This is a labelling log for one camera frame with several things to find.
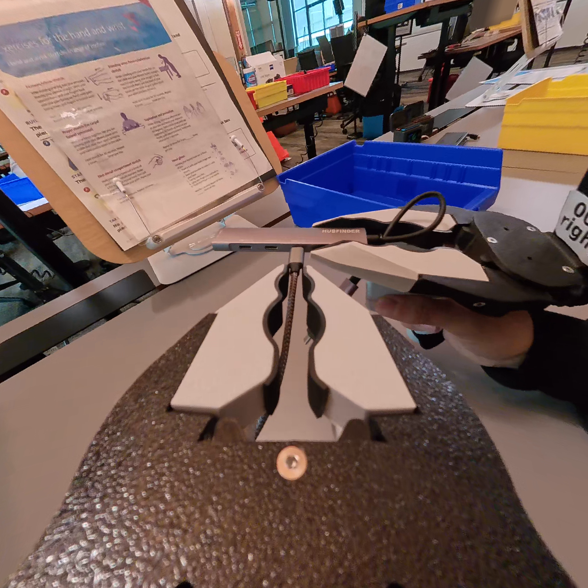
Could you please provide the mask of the person's right forearm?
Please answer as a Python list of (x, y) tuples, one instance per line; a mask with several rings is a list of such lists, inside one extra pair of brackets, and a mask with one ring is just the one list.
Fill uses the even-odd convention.
[(533, 342), (515, 367), (482, 366), (499, 384), (536, 390), (571, 403), (587, 430), (587, 320), (546, 310), (531, 313)]

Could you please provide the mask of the white printed papers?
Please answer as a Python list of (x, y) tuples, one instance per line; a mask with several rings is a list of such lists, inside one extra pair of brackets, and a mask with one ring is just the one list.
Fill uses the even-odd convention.
[(546, 79), (559, 82), (567, 77), (586, 73), (587, 62), (541, 68), (538, 70), (521, 70), (507, 84), (501, 86), (497, 92), (493, 92), (492, 94), (489, 93), (489, 90), (500, 82), (500, 78), (497, 77), (495, 80), (482, 83), (481, 86), (484, 87), (482, 94), (468, 102), (466, 107), (505, 106), (507, 100), (512, 96)]

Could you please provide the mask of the orange traffic cone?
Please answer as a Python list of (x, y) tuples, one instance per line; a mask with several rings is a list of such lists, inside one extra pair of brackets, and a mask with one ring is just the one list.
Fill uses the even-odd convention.
[(288, 160), (290, 158), (289, 152), (281, 145), (275, 134), (272, 131), (267, 131), (266, 134), (280, 163)]

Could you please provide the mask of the small blue plastic bin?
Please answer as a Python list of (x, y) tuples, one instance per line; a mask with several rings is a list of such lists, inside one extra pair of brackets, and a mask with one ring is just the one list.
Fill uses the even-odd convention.
[(1, 177), (1, 190), (22, 211), (30, 212), (48, 204), (36, 186), (27, 177), (10, 173)]

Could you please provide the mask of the red plastic bin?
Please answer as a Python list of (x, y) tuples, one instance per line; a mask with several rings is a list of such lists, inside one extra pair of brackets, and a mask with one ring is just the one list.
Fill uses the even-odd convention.
[(289, 96), (299, 96), (330, 85), (330, 68), (304, 70), (285, 76)]

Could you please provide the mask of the black office chair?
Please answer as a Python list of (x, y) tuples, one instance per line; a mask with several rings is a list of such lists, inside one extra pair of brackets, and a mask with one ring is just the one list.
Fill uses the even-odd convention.
[[(356, 55), (354, 34), (350, 32), (343, 36), (332, 38), (330, 46), (336, 65), (335, 79), (338, 82), (345, 83)], [(342, 103), (341, 129), (343, 135), (349, 140), (362, 138), (363, 133), (357, 130), (357, 123), (362, 121), (361, 107), (363, 106), (364, 97), (345, 85), (337, 92), (337, 96)]]

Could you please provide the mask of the large yellow plastic bin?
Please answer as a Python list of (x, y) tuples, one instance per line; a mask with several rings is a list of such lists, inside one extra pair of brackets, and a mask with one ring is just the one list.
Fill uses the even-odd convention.
[(587, 74), (547, 78), (510, 97), (497, 146), (587, 156)]

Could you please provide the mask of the wood-top desk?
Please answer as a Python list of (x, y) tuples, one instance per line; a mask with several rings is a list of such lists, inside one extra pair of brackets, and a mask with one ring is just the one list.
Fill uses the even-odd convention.
[(305, 132), (306, 155), (308, 159), (316, 157), (315, 132), (313, 121), (327, 108), (327, 98), (343, 88), (343, 82), (332, 82), (329, 86), (312, 90), (256, 110), (256, 115), (264, 118), (266, 131), (275, 131), (290, 123), (302, 125)]

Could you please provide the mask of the white cardboard box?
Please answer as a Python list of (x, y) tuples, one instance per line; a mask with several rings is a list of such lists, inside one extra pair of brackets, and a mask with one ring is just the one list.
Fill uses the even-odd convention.
[(286, 77), (284, 59), (281, 55), (273, 55), (271, 52), (246, 56), (245, 62), (248, 68), (254, 70), (256, 85), (263, 85)]

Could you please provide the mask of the small yellow plastic bin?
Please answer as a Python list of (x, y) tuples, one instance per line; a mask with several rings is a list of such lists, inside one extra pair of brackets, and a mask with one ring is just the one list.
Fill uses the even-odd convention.
[(288, 99), (288, 82), (286, 79), (279, 79), (257, 85), (247, 90), (247, 94), (253, 99), (256, 109), (263, 109)]

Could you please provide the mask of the person's right hand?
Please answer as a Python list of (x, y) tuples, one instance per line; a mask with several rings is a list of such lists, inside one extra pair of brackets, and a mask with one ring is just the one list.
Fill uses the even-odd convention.
[(531, 315), (510, 312), (503, 317), (485, 316), (450, 299), (418, 295), (391, 295), (375, 302), (376, 311), (415, 330), (442, 330), (450, 345), (481, 366), (517, 368), (534, 340)]

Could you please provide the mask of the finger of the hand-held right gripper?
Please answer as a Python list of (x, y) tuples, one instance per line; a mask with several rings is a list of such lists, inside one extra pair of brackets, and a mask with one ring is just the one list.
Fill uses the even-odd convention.
[[(400, 208), (374, 210), (342, 217), (334, 217), (312, 225), (313, 228), (364, 228), (368, 235), (382, 235), (400, 212)], [(437, 218), (438, 206), (414, 206), (400, 219), (391, 235), (413, 233), (428, 228)], [(460, 208), (448, 206), (440, 224), (434, 231), (449, 233), (460, 223)]]
[(449, 247), (410, 251), (395, 245), (343, 242), (316, 249), (311, 256), (330, 268), (400, 292), (408, 292), (425, 276), (489, 282), (478, 262)]

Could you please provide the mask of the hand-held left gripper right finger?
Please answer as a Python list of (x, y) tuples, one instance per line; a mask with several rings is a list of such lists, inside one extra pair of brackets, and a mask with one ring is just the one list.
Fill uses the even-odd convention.
[(370, 433), (376, 417), (417, 405), (371, 313), (310, 266), (302, 276), (309, 338), (307, 398), (339, 440), (350, 422)]

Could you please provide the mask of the light grey usb hub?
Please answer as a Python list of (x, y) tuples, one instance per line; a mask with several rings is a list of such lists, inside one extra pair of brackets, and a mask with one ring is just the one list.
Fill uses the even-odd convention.
[[(412, 233), (393, 236), (392, 231), (403, 217), (419, 202), (436, 198), (439, 202), (437, 216), (424, 228)], [(445, 197), (439, 192), (425, 192), (416, 196), (399, 210), (381, 234), (369, 235), (364, 228), (223, 228), (212, 238), (215, 251), (268, 251), (286, 252), (296, 247), (310, 252), (340, 243), (359, 243), (379, 246), (420, 238), (434, 231), (442, 223), (447, 210)]]

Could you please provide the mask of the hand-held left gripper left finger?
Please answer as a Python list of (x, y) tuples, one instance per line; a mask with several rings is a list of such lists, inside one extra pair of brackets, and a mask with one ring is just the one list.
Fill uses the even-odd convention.
[(280, 348), (289, 292), (287, 264), (278, 265), (215, 314), (171, 400), (171, 409), (234, 421), (247, 441), (279, 399)]

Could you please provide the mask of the grey hanging panel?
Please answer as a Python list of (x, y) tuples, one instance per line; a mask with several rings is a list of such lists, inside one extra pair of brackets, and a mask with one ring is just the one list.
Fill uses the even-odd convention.
[(362, 98), (367, 97), (386, 52), (387, 47), (384, 43), (370, 35), (364, 35), (343, 86)]
[(478, 87), (481, 82), (488, 79), (492, 71), (492, 66), (473, 56), (447, 91), (446, 99), (453, 100)]

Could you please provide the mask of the black charging dock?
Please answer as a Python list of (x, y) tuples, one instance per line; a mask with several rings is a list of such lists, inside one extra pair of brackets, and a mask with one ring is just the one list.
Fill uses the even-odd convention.
[(435, 127), (435, 118), (424, 111), (425, 103), (418, 100), (395, 110), (389, 118), (393, 142), (420, 143)]

